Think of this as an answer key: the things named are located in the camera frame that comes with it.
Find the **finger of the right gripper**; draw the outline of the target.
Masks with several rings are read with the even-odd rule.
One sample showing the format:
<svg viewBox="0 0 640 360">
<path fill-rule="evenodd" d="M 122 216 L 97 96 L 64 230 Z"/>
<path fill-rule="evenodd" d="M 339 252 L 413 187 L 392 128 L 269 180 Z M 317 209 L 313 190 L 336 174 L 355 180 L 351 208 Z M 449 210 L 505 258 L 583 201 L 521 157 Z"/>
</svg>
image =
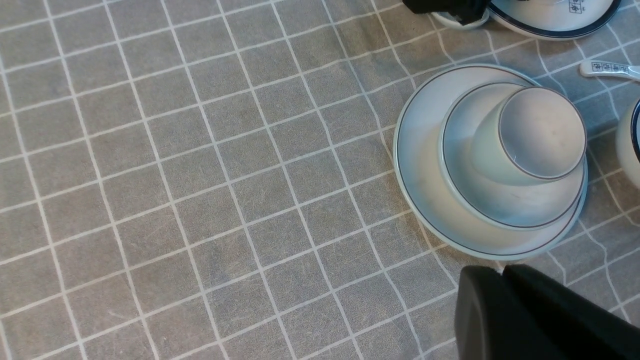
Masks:
<svg viewBox="0 0 640 360">
<path fill-rule="evenodd" d="M 487 21 L 487 8 L 459 8 L 452 11 L 452 17 L 461 26 L 480 26 Z"/>
</svg>

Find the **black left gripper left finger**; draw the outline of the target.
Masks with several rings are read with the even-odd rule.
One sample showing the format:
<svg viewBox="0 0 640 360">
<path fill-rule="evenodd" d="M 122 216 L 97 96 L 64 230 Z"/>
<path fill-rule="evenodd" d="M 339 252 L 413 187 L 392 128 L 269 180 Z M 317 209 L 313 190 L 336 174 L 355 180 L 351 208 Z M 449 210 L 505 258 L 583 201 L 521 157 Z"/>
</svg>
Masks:
<svg viewBox="0 0 640 360">
<path fill-rule="evenodd" d="M 556 347 L 493 268 L 466 266 L 461 270 L 454 332 L 462 360 L 556 358 Z"/>
</svg>

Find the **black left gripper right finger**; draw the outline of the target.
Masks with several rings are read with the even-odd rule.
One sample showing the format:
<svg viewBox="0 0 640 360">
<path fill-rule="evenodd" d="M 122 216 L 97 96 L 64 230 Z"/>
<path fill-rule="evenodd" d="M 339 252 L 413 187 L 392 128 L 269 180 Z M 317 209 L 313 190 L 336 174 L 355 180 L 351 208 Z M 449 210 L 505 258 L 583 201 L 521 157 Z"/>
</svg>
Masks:
<svg viewBox="0 0 640 360">
<path fill-rule="evenodd" d="M 502 276 L 546 337 L 568 360 L 638 360 L 640 331 L 526 264 Z"/>
</svg>

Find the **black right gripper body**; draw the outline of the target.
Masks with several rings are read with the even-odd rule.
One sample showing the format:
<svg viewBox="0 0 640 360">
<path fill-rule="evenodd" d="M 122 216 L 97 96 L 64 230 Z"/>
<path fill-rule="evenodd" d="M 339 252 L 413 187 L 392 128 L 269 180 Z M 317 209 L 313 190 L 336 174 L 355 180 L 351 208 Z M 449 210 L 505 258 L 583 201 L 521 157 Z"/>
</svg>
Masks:
<svg viewBox="0 0 640 360">
<path fill-rule="evenodd" d="M 482 16 L 491 0 L 402 0 L 402 3 L 414 14 L 445 12 L 451 16 Z"/>
</svg>

